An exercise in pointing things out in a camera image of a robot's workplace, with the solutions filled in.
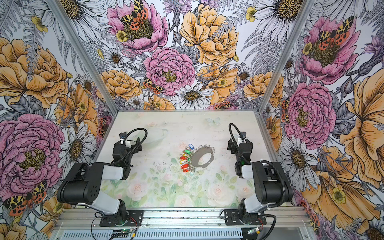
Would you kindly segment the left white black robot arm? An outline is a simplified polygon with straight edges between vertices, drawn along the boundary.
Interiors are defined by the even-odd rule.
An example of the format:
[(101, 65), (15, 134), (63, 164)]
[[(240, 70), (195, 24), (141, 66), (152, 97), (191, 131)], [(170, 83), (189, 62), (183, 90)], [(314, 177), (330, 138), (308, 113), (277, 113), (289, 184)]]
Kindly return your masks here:
[(95, 210), (101, 215), (102, 227), (140, 226), (144, 212), (128, 211), (125, 202), (104, 193), (101, 184), (102, 181), (128, 179), (133, 168), (132, 157), (143, 150), (147, 136), (145, 128), (120, 133), (120, 140), (113, 147), (111, 163), (74, 164), (58, 189), (58, 201)]

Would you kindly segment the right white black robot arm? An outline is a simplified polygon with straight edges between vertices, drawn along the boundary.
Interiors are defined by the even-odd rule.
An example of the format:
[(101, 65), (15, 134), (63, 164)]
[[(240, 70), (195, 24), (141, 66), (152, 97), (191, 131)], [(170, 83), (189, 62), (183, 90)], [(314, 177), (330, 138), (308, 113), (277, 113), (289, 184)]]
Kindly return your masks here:
[(253, 181), (254, 193), (241, 199), (237, 210), (224, 210), (226, 225), (264, 225), (265, 211), (291, 202), (293, 190), (281, 163), (266, 160), (252, 162), (254, 144), (246, 139), (247, 134), (240, 132), (233, 123), (229, 124), (229, 133), (228, 151), (236, 156), (236, 175)]

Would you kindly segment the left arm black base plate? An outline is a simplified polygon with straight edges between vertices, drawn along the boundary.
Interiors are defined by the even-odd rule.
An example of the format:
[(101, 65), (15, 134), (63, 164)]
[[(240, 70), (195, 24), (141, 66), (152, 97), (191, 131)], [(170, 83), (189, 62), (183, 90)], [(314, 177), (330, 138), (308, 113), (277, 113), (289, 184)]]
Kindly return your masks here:
[(105, 215), (100, 221), (100, 227), (140, 227), (144, 212), (144, 210), (127, 210), (122, 215)]

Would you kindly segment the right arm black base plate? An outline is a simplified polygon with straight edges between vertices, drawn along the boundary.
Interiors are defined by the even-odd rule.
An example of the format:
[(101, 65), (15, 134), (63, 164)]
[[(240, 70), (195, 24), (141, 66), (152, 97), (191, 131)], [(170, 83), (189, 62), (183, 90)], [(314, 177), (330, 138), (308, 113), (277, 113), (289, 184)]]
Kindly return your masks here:
[(249, 213), (240, 215), (239, 210), (235, 209), (224, 209), (220, 217), (225, 221), (226, 226), (261, 226), (267, 224), (264, 215)]

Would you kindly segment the aluminium front rail frame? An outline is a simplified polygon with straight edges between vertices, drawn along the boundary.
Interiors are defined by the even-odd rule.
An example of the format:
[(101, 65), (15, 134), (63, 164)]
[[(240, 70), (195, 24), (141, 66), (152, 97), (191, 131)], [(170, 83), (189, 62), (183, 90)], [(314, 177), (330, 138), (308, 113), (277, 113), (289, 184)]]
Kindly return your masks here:
[(125, 225), (103, 226), (88, 209), (65, 210), (54, 227), (52, 240), (315, 240), (302, 207), (279, 207), (243, 225), (230, 215), (236, 208), (130, 209), (135, 216)]

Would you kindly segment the left aluminium corner post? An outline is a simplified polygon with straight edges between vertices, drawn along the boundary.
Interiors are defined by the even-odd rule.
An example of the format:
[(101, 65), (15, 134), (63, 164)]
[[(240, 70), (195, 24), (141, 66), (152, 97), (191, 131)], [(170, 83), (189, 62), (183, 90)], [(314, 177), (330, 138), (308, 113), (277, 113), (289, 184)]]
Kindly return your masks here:
[(78, 33), (75, 30), (74, 25), (72, 24), (71, 20), (69, 19), (68, 15), (65, 12), (63, 6), (61, 5), (61, 2), (60, 1), (48, 1), (47, 5), (49, 6), (51, 11), (53, 12), (59, 25), (61, 26), (62, 31), (68, 37), (72, 46), (74, 47), (74, 49), (76, 50), (80, 59), (82, 60), (83, 64), (85, 65), (87, 72), (89, 73), (89, 75), (94, 80), (98, 90), (100, 91), (106, 104), (110, 108), (112, 115), (114, 117), (116, 117), (118, 112), (119, 112), (119, 109), (118, 109), (117, 105), (115, 104), (113, 98), (111, 97), (110, 93), (108, 92), (96, 66), (92, 62), (81, 38), (78, 36)]

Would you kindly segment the aluminium corner post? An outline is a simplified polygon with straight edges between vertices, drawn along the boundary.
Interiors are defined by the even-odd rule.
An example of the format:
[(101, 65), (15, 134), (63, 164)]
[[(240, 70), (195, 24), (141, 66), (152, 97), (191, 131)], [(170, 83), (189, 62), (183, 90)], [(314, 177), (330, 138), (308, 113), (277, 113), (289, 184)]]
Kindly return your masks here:
[(269, 102), (269, 100), (272, 96), (274, 88), (278, 84), (279, 78), (281, 76), (281, 72), (285, 66), (286, 61), (289, 58), (291, 50), (293, 49), (293, 47), (294, 47), (294, 45), (295, 45), (295, 43), (299, 37), (299, 34), (301, 33), (301, 30), (305, 26), (305, 23), (307, 21), (307, 18), (310, 15), (310, 12), (311, 12), (311, 9), (312, 9), (314, 3), (315, 3), (314, 0), (303, 1), (302, 7), (298, 13), (297, 20), (293, 25), (293, 29), (287, 38), (286, 44), (283, 48), (283, 51), (280, 54), (277, 65), (273, 71), (270, 83), (266, 88), (266, 92), (264, 93), (263, 97), (261, 98), (261, 102), (260, 102), (258, 109), (257, 109), (259, 114), (261, 114), (264, 111), (267, 103)]
[(80, 59), (82, 60), (83, 64), (85, 65), (87, 72), (89, 73), (89, 75), (94, 80), (98, 90), (100, 91), (106, 104), (110, 108), (112, 115), (114, 117), (116, 117), (118, 112), (119, 112), (119, 109), (118, 109), (117, 105), (115, 104), (113, 98), (111, 97), (110, 93), (108, 92), (96, 66), (92, 62), (81, 38), (78, 36), (78, 33), (75, 30), (74, 25), (72, 24), (71, 20), (69, 19), (68, 15), (65, 12), (63, 6), (61, 5), (61, 2), (60, 1), (48, 1), (47, 5), (49, 6), (51, 11), (53, 12), (59, 25), (61, 26), (62, 31), (68, 37), (72, 46), (74, 47), (74, 49), (76, 50)]

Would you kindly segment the right aluminium corner post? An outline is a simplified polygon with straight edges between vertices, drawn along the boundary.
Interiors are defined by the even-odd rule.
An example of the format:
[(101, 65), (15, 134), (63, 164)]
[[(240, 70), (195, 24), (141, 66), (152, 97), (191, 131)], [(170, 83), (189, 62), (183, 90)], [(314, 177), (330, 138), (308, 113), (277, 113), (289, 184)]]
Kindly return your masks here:
[(302, 7), (298, 13), (297, 20), (293, 25), (293, 29), (287, 38), (286, 44), (283, 48), (283, 51), (280, 54), (277, 65), (273, 71), (270, 83), (266, 88), (266, 92), (264, 93), (263, 97), (261, 98), (261, 102), (260, 102), (258, 109), (257, 109), (259, 114), (261, 114), (264, 111), (267, 103), (269, 102), (269, 100), (272, 96), (274, 88), (278, 84), (279, 78), (281, 76), (281, 72), (285, 66), (286, 61), (289, 58), (291, 50), (293, 49), (293, 47), (294, 47), (294, 45), (295, 45), (295, 43), (299, 37), (299, 34), (301, 33), (301, 30), (305, 26), (305, 23), (307, 21), (307, 18), (310, 15), (310, 12), (311, 12), (311, 9), (312, 9), (314, 3), (315, 3), (314, 0), (303, 1)]

